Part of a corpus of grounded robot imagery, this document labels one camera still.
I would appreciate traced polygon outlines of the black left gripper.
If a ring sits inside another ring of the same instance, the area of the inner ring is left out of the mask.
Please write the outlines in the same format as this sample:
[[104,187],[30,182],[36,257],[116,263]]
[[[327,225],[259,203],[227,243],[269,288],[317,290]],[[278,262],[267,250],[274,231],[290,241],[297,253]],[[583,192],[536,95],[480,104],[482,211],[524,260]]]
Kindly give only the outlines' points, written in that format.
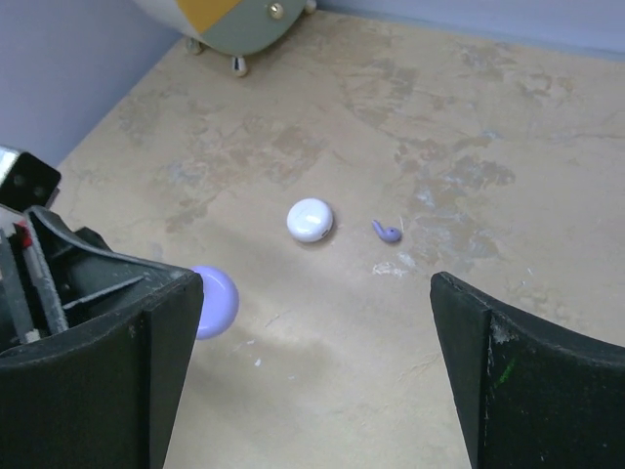
[[1,345],[36,342],[133,305],[181,269],[119,254],[90,229],[27,209],[1,225]]

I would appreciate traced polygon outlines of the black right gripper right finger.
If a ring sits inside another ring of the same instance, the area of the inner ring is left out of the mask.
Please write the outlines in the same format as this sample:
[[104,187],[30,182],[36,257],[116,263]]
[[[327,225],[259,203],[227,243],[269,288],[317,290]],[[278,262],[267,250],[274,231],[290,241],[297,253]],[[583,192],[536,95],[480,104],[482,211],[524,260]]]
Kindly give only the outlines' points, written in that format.
[[446,272],[430,301],[474,468],[621,468],[624,350]]

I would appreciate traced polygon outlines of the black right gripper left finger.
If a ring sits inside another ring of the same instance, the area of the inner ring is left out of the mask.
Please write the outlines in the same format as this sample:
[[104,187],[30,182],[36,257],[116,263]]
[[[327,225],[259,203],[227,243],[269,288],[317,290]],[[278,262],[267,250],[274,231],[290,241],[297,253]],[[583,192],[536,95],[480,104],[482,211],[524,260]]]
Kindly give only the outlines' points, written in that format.
[[2,353],[2,467],[163,467],[202,300],[187,271],[129,307]]

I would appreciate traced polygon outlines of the purple charging case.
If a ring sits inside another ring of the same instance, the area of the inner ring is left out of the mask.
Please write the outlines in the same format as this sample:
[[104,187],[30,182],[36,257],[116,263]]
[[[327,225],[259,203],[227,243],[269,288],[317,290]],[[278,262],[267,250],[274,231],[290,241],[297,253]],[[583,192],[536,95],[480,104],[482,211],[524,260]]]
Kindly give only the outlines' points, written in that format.
[[224,333],[233,324],[239,309],[239,292],[224,271],[212,266],[195,266],[203,284],[203,303],[196,332],[197,340]]

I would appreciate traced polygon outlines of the white charging case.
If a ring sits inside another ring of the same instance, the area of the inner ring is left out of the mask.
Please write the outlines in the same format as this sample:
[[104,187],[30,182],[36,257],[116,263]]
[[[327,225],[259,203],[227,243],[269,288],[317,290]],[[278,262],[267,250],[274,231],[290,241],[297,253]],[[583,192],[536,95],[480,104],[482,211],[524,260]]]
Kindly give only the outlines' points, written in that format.
[[297,201],[286,218],[288,232],[294,239],[303,243],[314,243],[324,239],[334,223],[330,205],[314,197]]

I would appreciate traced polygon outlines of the purple earbud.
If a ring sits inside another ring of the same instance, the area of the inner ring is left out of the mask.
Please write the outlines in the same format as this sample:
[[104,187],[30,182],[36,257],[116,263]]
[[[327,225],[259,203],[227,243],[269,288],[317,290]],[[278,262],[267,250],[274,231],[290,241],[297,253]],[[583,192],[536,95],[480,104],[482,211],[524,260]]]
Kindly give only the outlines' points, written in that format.
[[401,230],[395,227],[383,226],[379,221],[373,220],[372,227],[377,236],[386,243],[397,243],[401,240]]

